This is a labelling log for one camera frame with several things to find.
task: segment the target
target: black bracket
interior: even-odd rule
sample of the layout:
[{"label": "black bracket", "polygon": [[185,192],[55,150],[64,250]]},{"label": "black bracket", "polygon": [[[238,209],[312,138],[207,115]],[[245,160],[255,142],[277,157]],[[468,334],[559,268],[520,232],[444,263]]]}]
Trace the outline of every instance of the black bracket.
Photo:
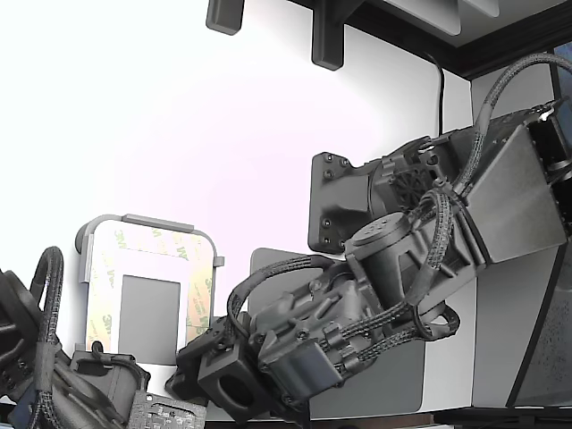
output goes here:
[{"label": "black bracket", "polygon": [[[343,65],[344,24],[365,0],[315,0],[312,62],[328,70]],[[242,26],[244,0],[209,0],[206,26],[234,35]]]},{"label": "black bracket", "polygon": [[344,24],[365,0],[315,0],[312,62],[329,70],[343,65]]},{"label": "black bracket", "polygon": [[233,36],[242,27],[244,0],[209,0],[206,26],[209,29]]}]

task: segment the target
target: screw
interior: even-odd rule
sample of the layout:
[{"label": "screw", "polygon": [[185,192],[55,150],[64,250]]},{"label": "screw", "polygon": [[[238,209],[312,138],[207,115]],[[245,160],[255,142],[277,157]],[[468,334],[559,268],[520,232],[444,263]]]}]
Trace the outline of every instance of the screw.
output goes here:
[{"label": "screw", "polygon": [[300,329],[296,334],[296,338],[299,340],[307,340],[307,337],[310,336],[310,332],[308,329]]}]

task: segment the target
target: circular motor cap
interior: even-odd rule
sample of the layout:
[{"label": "circular motor cap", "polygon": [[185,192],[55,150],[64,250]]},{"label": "circular motor cap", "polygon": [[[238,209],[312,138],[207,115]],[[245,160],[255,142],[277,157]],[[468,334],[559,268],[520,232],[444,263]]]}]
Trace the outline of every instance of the circular motor cap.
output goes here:
[{"label": "circular motor cap", "polygon": [[365,246],[397,230],[401,230],[403,235],[405,235],[409,231],[409,226],[409,220],[403,213],[387,214],[364,226],[354,234],[351,241],[356,247]]}]

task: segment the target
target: black shelf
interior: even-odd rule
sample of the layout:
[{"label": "black shelf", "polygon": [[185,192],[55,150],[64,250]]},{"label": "black shelf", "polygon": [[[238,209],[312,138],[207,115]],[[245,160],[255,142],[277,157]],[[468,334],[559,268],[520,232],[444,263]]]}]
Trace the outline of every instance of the black shelf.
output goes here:
[{"label": "black shelf", "polygon": [[[345,24],[417,55],[433,56],[444,69],[473,80],[518,58],[572,40],[572,2],[556,5],[461,47],[454,47],[365,0],[288,0],[314,11],[312,62],[329,70],[343,66]],[[236,34],[244,0],[210,0],[206,25]]]}]

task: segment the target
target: white wall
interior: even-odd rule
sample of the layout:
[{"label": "white wall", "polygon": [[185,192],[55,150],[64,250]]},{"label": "white wall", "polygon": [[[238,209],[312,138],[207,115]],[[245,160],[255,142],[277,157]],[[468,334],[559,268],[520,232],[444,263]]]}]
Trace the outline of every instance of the white wall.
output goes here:
[{"label": "white wall", "polygon": [[[58,333],[85,329],[73,241],[101,214],[193,223],[226,266],[215,311],[250,254],[305,252],[310,165],[354,165],[434,135],[433,65],[346,28],[345,66],[310,62],[309,10],[247,0],[243,28],[206,28],[207,0],[0,3],[0,264],[29,283],[44,248],[66,269]],[[445,128],[471,123],[447,75]]]}]

